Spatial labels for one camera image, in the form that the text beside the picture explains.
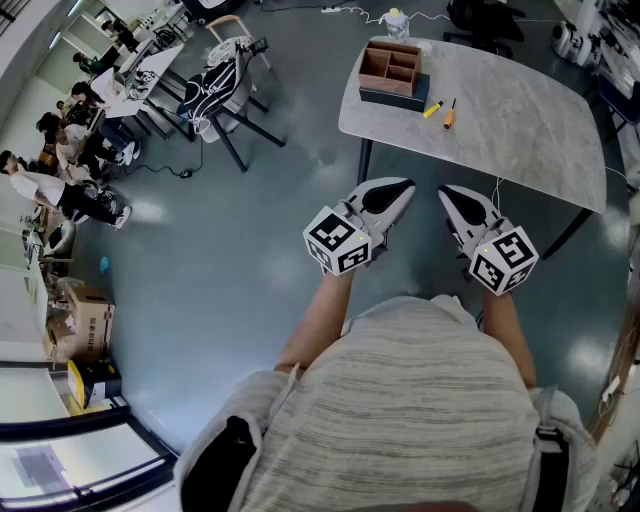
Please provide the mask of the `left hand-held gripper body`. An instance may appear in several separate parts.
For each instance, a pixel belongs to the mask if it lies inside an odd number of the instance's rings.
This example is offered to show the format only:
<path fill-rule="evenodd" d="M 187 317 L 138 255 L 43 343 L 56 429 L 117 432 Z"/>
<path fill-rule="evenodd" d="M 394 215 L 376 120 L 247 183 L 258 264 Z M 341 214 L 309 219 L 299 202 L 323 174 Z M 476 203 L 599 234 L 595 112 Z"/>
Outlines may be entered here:
<path fill-rule="evenodd" d="M 324 206 L 303 231 L 309 255 L 324 274 L 341 276 L 369 266 L 386 251 L 389 212 L 375 212 L 363 204 L 340 200 Z"/>

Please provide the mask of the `yellow and black box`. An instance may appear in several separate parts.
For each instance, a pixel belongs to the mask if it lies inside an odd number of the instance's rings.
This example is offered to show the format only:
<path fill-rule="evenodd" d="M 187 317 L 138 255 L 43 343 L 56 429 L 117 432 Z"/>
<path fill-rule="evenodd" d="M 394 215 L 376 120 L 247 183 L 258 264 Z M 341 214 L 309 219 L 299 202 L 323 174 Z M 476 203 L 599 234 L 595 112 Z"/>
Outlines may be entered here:
<path fill-rule="evenodd" d="M 116 367 L 106 361 L 67 362 L 67 381 L 76 403 L 90 405 L 121 395 L 122 379 Z"/>

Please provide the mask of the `black table leg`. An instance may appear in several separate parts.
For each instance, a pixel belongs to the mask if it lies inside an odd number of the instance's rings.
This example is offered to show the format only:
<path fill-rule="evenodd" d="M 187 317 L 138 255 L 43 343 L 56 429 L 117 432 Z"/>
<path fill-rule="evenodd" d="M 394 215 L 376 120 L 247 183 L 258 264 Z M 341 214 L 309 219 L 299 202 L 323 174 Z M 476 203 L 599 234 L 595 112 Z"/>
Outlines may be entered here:
<path fill-rule="evenodd" d="M 373 145 L 372 140 L 366 139 L 366 138 L 361 139 L 359 167 L 358 167 L 358 176 L 357 176 L 358 185 L 360 185 L 361 183 L 367 180 L 372 145 Z"/>
<path fill-rule="evenodd" d="M 554 240 L 541 256 L 542 260 L 547 260 L 553 256 L 591 217 L 592 210 L 583 208 L 576 217 L 568 224 L 564 231 Z"/>

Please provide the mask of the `black office chair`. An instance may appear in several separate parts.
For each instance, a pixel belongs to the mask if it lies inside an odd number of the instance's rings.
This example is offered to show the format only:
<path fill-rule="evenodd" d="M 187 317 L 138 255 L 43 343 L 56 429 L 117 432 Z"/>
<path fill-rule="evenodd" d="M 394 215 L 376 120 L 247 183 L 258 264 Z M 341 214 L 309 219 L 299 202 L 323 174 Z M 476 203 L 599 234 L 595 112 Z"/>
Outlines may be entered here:
<path fill-rule="evenodd" d="M 526 14 L 519 9 L 485 0 L 450 0 L 447 12 L 453 25 L 463 33 L 444 32 L 445 42 L 453 39 L 469 42 L 473 48 L 511 59 L 513 50 L 500 39 L 524 41 L 515 18 L 525 19 Z"/>

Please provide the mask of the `grey chair with black legs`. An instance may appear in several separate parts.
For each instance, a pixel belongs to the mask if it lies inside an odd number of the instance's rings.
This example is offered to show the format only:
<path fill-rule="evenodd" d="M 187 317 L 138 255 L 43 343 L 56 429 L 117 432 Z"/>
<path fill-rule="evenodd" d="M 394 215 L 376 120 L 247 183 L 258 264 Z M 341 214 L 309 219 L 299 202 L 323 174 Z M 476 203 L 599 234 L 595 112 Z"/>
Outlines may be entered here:
<path fill-rule="evenodd" d="M 254 106 L 263 113 L 269 111 L 269 109 L 255 99 L 250 92 L 252 82 L 249 74 L 249 63 L 255 56 L 256 55 L 252 54 L 250 48 L 241 49 L 237 46 L 235 59 L 237 64 L 237 79 L 234 92 L 215 113 L 208 116 L 210 125 L 206 130 L 198 134 L 206 143 L 212 143 L 216 140 L 221 141 L 241 173 L 245 173 L 247 167 L 228 136 L 228 134 L 238 126 L 248 128 L 279 148 L 285 146 L 283 140 L 272 135 L 248 118 L 247 108 L 249 105 Z"/>

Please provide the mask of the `brown wooden organizer box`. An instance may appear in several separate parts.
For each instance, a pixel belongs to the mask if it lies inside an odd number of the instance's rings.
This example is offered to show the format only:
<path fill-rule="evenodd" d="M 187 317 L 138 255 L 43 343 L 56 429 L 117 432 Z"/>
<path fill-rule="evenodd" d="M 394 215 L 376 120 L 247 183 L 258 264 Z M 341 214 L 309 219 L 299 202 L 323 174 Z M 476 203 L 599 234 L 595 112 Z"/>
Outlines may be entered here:
<path fill-rule="evenodd" d="M 421 63 L 419 47 L 370 41 L 364 48 L 358 72 L 360 87 L 412 97 Z"/>

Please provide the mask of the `black and white backpack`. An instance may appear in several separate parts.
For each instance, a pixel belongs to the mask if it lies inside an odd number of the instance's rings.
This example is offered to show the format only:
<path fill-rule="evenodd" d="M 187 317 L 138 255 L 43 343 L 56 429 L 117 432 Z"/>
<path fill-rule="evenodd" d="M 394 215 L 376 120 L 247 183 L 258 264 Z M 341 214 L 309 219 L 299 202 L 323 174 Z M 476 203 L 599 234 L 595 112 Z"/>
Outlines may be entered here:
<path fill-rule="evenodd" d="M 236 79 L 236 61 L 227 59 L 187 81 L 182 106 L 195 133 L 199 134 L 208 128 L 208 116 L 229 99 L 234 92 Z"/>

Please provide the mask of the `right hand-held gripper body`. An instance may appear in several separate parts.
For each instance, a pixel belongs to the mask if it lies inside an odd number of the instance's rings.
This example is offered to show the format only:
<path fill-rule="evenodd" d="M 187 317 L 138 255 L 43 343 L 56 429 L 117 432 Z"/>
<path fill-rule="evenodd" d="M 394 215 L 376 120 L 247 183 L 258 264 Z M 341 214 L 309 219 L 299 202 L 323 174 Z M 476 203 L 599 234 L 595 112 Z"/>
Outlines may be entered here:
<path fill-rule="evenodd" d="M 467 273 L 496 296 L 526 281 L 539 255 L 521 226 L 501 217 L 476 234 L 453 230 L 460 251 L 470 260 Z"/>

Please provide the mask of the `white patterned round cushion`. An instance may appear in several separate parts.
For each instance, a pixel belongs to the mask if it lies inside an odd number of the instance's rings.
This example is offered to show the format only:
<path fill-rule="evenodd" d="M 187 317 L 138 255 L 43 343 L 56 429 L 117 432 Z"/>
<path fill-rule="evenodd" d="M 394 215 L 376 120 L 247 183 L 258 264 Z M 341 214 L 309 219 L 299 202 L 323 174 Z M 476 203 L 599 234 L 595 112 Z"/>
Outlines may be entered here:
<path fill-rule="evenodd" d="M 236 59 L 237 45 L 239 39 L 237 37 L 229 38 L 222 43 L 215 46 L 208 54 L 206 59 L 206 66 L 209 68 L 215 68 L 219 64 Z"/>

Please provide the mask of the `light wooden chair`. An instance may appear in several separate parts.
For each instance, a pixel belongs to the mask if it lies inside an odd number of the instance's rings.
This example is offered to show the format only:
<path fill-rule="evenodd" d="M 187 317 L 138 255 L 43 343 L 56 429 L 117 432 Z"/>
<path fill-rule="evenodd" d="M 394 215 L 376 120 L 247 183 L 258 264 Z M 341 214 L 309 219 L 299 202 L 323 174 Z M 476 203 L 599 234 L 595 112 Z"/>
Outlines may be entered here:
<path fill-rule="evenodd" d="M 215 46 L 229 38 L 237 37 L 239 39 L 237 46 L 241 49 L 248 49 L 252 42 L 258 40 L 251 34 L 243 20 L 233 14 L 218 17 L 209 22 L 206 28 L 215 38 Z"/>

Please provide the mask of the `person's grey striped shirt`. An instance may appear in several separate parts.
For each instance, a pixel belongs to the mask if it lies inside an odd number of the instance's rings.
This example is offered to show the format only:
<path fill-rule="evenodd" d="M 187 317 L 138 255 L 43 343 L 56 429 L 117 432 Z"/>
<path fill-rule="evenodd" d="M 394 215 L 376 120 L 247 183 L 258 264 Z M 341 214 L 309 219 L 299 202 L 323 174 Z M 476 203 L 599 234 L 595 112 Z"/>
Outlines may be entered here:
<path fill-rule="evenodd" d="M 599 474 L 574 402 L 528 390 L 439 296 L 353 318 L 305 372 L 248 376 L 174 480 L 178 512 L 584 512 Z"/>

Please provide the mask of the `blue chair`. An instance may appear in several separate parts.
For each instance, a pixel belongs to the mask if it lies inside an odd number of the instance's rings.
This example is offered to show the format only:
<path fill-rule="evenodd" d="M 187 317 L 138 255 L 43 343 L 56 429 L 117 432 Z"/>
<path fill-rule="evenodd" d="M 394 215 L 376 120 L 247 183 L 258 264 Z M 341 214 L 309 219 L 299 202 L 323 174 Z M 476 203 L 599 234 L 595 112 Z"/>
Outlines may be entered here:
<path fill-rule="evenodd" d="M 631 97 L 627 98 L 613 82 L 599 75 L 598 91 L 600 98 L 622 119 L 621 124 L 605 139 L 606 142 L 613 140 L 626 125 L 636 126 L 640 123 L 640 81 L 634 82 Z"/>

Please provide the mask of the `black-framed glass door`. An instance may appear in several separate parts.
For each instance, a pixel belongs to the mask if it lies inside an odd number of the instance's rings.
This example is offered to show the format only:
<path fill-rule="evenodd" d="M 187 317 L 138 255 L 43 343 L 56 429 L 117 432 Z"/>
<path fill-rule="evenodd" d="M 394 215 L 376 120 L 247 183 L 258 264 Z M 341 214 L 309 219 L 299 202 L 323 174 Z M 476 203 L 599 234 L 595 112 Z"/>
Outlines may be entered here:
<path fill-rule="evenodd" d="M 176 461 L 127 406 L 0 424 L 0 512 L 113 512 L 171 485 Z"/>

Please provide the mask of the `white desk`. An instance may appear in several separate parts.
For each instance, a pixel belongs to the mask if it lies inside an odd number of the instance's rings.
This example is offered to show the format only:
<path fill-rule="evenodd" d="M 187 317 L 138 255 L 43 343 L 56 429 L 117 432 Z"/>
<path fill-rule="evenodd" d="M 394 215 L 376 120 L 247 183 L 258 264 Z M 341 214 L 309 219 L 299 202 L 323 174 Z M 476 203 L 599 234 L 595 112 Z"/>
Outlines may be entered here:
<path fill-rule="evenodd" d="M 176 45 L 145 57 L 124 73 L 110 68 L 94 79 L 91 88 L 104 101 L 101 109 L 105 116 L 124 118 L 137 114 L 183 48 L 183 44 Z"/>

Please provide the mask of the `person's left forearm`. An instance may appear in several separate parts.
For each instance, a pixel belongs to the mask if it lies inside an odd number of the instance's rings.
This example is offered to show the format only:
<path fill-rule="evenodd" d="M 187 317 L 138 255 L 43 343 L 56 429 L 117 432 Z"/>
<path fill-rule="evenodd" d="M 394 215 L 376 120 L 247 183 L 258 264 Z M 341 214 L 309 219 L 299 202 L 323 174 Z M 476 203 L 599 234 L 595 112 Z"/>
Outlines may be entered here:
<path fill-rule="evenodd" d="M 282 350 L 275 371 L 305 372 L 340 337 L 346 320 L 355 272 L 327 273 L 302 320 Z"/>

